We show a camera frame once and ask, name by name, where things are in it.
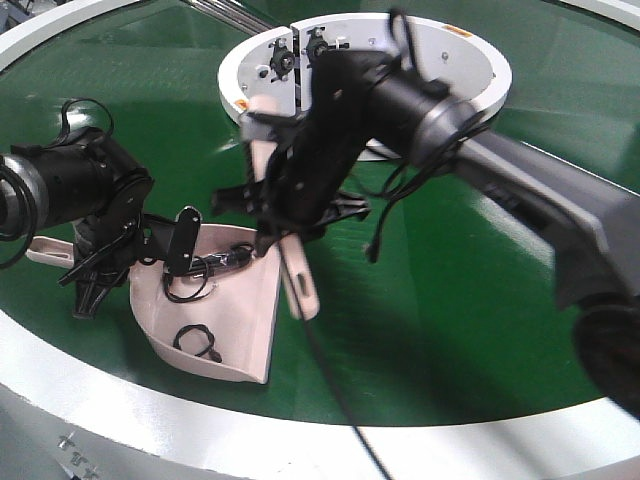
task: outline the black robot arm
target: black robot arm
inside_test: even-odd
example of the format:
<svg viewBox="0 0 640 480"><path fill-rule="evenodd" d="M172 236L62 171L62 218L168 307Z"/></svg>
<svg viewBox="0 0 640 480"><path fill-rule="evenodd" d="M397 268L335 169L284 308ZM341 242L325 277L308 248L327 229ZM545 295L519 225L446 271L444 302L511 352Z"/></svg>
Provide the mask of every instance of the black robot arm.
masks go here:
<svg viewBox="0 0 640 480"><path fill-rule="evenodd" d="M416 170L393 201L435 174L458 175L554 248L557 304L583 310L575 342L584 365L606 394L640 417L640 197L490 131L447 84L425 81L399 58L334 50L313 68L304 118L283 128L287 122L246 116L249 130L271 125L263 139L279 145L262 183L217 192L216 206L282 231L317 230L371 138Z"/></svg>
<svg viewBox="0 0 640 480"><path fill-rule="evenodd" d="M186 207L176 221L143 212L153 179L107 131L71 130L62 108L60 135L49 145L14 145L0 156L0 241L23 238L15 263L34 234L71 222L74 266L59 280L75 284L74 316L92 318L136 262L165 261L167 273L191 267L201 216Z"/></svg>

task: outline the small black object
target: small black object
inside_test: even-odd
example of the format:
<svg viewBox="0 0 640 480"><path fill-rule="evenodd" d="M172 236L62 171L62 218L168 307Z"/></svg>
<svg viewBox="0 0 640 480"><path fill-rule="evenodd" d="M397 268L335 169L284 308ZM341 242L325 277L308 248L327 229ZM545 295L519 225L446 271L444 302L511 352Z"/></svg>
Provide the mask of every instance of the small black object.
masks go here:
<svg viewBox="0 0 640 480"><path fill-rule="evenodd" d="M185 334L189 333L191 330L200 330L202 333L204 333L207 336L207 340L209 341L209 345L204 350L196 353L195 356L202 357L206 354L209 354L209 358L211 358L212 361L216 363L222 363L222 355L220 355L219 352L213 349L213 344L216 341L216 337L214 337L213 333L211 333L211 330L209 330L209 327L207 327L202 323L198 323L195 325L186 325L182 327L180 330L178 330L176 337L173 339L173 348L182 350L182 347L180 346L180 339Z"/></svg>
<svg viewBox="0 0 640 480"><path fill-rule="evenodd" d="M293 52L287 48L283 39L276 40L272 45L273 56L269 61L269 66L277 76L277 78L271 80L274 82L276 80L282 80L285 75L288 75L291 70L293 70L296 63L296 57Z"/></svg>

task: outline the screw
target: screw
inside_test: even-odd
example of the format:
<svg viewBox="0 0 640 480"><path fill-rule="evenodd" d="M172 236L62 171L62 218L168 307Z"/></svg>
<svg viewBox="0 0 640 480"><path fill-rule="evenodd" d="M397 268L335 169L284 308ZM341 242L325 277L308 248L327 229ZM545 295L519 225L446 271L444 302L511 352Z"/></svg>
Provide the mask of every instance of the screw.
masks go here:
<svg viewBox="0 0 640 480"><path fill-rule="evenodd" d="M71 435L60 435L58 438L60 439L60 443L58 443L58 448L60 450L66 451L69 447L75 447L76 444L71 441Z"/></svg>
<svg viewBox="0 0 640 480"><path fill-rule="evenodd" d="M291 70L293 68L293 58L291 57L284 57L282 59L282 62L280 63L280 65L282 66L283 69L285 70Z"/></svg>

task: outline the black wire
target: black wire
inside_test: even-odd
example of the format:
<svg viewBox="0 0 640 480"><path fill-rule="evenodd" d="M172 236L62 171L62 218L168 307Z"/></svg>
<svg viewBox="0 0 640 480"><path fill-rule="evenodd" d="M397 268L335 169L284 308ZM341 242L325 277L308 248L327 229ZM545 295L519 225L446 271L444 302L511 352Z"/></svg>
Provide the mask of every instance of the black wire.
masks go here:
<svg viewBox="0 0 640 480"><path fill-rule="evenodd" d="M399 46L400 42L398 42L398 39L396 37L396 31L395 31L396 18L400 18L402 22L404 41L407 46L407 53L409 54L409 63L411 64L411 69L417 72L418 58L416 55L416 47L413 42L413 33L411 31L411 24L409 23L407 13L401 8L393 7L391 10L389 10L389 23L388 23L389 35L391 35L391 38L393 39L393 41L396 42L396 44Z"/></svg>
<svg viewBox="0 0 640 480"><path fill-rule="evenodd" d="M395 170L391 173L391 175L387 177L387 179L382 184L381 189L377 192L370 190L368 187L366 187L354 173L351 173L350 177L356 183L361 193L364 193L365 195L368 195L370 197L383 198L386 200L386 199L392 198L402 188L404 184L404 175L406 174L408 166L409 166L408 162L403 162L402 164L398 165L395 168ZM400 175L402 175L403 177L400 180L399 185L391 188L391 185L393 185L393 182L395 182Z"/></svg>
<svg viewBox="0 0 640 480"><path fill-rule="evenodd" d="M95 140L92 140L87 146L89 145L98 146L100 143L102 143L103 141L111 137L111 135L113 134L113 130L115 128L115 122L113 120L113 116L111 115L111 112L104 104L100 103L98 100L95 100L89 97L71 98L66 102L64 102L60 109L60 118L61 118L62 124L60 125L60 131L58 132L58 136L49 145L46 145L45 147L43 147L44 149L59 147L60 145L64 145L67 142L69 138L69 134L71 133L71 125L69 124L69 109L71 108L72 105L75 105L76 103L80 103L80 102L89 102L89 103L98 105L107 114L107 117L109 119L109 127L107 128L107 131L104 133L104 135L96 138Z"/></svg>
<svg viewBox="0 0 640 480"><path fill-rule="evenodd" d="M38 228L38 210L36 201L27 184L24 182L24 180L22 180L22 178L20 178L18 174L7 167L4 163L0 163L0 180L2 178L4 178L4 180L9 184L9 186L14 190L16 194L16 198L18 199L18 209L20 210L20 217L22 221L15 234L2 234L0 235L0 240L17 240L22 235L24 219L26 218L29 222L27 226L27 232L21 247L9 258L9 260L5 260L0 263L0 269L5 269L18 262L18 260L20 260L25 252L29 249L29 245L31 245L31 241L33 240L33 237L35 236L36 230Z"/></svg>
<svg viewBox="0 0 640 480"><path fill-rule="evenodd" d="M170 302L191 303L197 300L202 300L203 298L207 297L211 293L211 291L209 291L204 295L200 295L204 290L204 287L206 287L207 282L209 281L209 278L213 276L213 272L209 267L209 263L206 262L203 258L198 257L197 255L194 255L193 258L200 260L205 266L205 271L202 274L202 285L200 285L200 288L198 288L198 290L196 290L193 294L189 295L188 297L180 297L175 293L172 293L170 290L171 284L173 283L174 276L167 272L163 273L162 274L162 290L164 291L164 295L167 297L167 299Z"/></svg>
<svg viewBox="0 0 640 480"><path fill-rule="evenodd" d="M338 382L336 381L333 375L333 371L331 370L331 366L329 365L327 357L325 356L324 351L320 346L320 342L318 342L317 337L315 336L313 330L311 329L311 325L310 325L311 322L309 322L309 320L304 316L304 311L302 310L302 302L300 301L298 292L295 289L293 276L289 271L289 268L287 266L287 262L285 259L285 254L284 254L284 251L282 250L282 245L280 244L280 240L282 240L282 234L278 231L277 226L273 222L269 222L269 225L271 227L271 234L276 238L276 242L275 242L276 248L278 249L278 253L280 255L280 259L282 262L282 266L284 268L287 281L292 286L291 293L293 295L296 308L299 312L300 321L302 322L302 329L305 333L305 336L307 337L307 341L311 348L311 353L313 355L313 358L316 364L318 365L318 367L320 368L320 372L322 373L322 376L324 377L324 380L327 383L327 386L329 387L329 390L331 391L333 398L335 399L338 406L340 407L340 410L342 411L343 415L347 419L347 422L349 423L349 427L351 427L355 435L358 437L358 440L360 441L360 444L367 452L367 455L369 456L371 461L375 464L376 468L378 469L380 474L385 478L385 480L393 480L393 477L391 476L387 468L384 466L384 464L376 454L375 450L373 449L373 447L371 446L367 438L364 436L364 433L358 426L356 416L351 410L349 403L345 399L345 396L342 393L342 390L340 389L340 386L338 385Z"/></svg>

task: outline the black clamp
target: black clamp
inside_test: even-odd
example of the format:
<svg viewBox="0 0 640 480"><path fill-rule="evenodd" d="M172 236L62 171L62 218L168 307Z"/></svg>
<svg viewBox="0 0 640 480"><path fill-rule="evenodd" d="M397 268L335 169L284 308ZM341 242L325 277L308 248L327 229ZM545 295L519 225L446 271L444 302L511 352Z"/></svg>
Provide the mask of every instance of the black clamp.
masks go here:
<svg viewBox="0 0 640 480"><path fill-rule="evenodd" d="M296 57L287 48L287 40L285 38L278 38L275 42L269 44L269 47L273 48L273 56L269 60L269 66L276 74L271 79L271 82L273 83L277 80L286 81L287 75L296 65Z"/></svg>

